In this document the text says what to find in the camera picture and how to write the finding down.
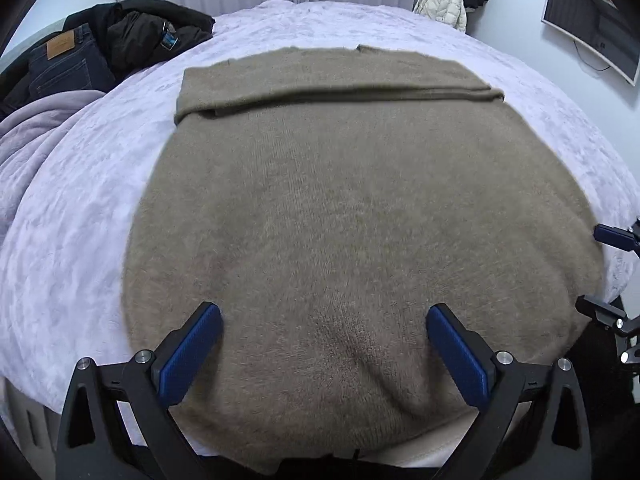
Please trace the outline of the black jacket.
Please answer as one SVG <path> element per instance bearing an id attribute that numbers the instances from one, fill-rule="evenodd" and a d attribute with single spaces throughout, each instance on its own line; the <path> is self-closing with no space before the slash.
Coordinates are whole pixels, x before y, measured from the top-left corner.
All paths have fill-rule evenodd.
<path id="1" fill-rule="evenodd" d="M 59 32 L 36 41 L 1 73 L 3 118 L 37 101 L 28 91 L 29 53 L 82 24 L 89 25 L 117 86 L 139 70 L 167 62 L 212 38 L 215 20 L 203 12 L 164 0 L 103 3 L 74 13 L 65 19 Z"/>

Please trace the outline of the wall mounted monitor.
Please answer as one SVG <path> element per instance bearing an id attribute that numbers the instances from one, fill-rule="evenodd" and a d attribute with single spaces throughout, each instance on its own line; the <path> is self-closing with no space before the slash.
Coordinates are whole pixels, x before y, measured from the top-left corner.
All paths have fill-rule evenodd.
<path id="1" fill-rule="evenodd" d="M 636 85 L 639 39 L 620 10 L 608 0 L 546 0 L 541 21 L 597 55 Z"/>

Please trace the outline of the dark blue jeans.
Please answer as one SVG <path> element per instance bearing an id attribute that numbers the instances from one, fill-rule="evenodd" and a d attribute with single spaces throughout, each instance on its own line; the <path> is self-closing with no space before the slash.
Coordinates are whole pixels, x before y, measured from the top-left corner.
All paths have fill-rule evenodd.
<path id="1" fill-rule="evenodd" d="M 88 24 L 62 32 L 32 50 L 28 76 L 33 100 L 66 91 L 109 92 L 116 86 L 115 76 Z"/>

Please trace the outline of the lavender fleece blanket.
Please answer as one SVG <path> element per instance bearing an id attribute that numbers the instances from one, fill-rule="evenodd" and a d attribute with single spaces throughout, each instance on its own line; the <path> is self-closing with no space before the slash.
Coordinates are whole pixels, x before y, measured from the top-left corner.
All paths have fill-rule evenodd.
<path id="1" fill-rule="evenodd" d="M 59 410 L 79 358 L 113 363 L 141 349 L 130 342 L 122 310 L 127 248 L 146 186 L 175 132 L 186 70 L 282 49 L 360 47 L 462 65 L 501 91 L 559 157 L 585 193 L 594 225 L 628 226 L 638 217 L 638 183 L 620 155 L 570 98 L 517 58 L 406 10 L 268 1 L 222 16 L 211 40 L 130 76 L 77 114 L 1 241 L 2 375 Z M 636 265 L 598 245 L 604 282 L 595 295 L 609 300 Z"/>

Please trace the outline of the cream puffer jacket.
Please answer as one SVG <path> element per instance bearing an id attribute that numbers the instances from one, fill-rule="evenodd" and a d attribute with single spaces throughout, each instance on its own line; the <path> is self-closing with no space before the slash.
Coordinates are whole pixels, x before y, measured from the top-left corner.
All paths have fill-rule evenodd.
<path id="1" fill-rule="evenodd" d="M 416 0 L 413 12 L 459 32 L 466 31 L 468 17 L 463 0 Z"/>

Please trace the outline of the light purple folded blanket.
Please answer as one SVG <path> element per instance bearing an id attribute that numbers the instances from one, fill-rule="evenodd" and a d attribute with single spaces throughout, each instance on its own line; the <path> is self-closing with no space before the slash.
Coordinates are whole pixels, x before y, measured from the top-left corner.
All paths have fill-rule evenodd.
<path id="1" fill-rule="evenodd" d="M 1 240 L 43 162 L 78 121 L 77 114 L 103 98 L 99 90 L 52 94 L 31 102 L 1 122 Z"/>

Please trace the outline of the brown knit sweater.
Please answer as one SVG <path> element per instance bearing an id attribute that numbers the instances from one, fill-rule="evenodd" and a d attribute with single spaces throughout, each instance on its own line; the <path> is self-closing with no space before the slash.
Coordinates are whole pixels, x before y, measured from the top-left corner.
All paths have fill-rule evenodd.
<path id="1" fill-rule="evenodd" d="M 224 333 L 180 428 L 261 472 L 379 450 L 466 412 L 428 343 L 448 304 L 548 364 L 604 282 L 596 218 L 528 123 L 462 65 L 360 47 L 184 72 L 131 227 L 122 310 L 152 347 L 198 304 Z"/>

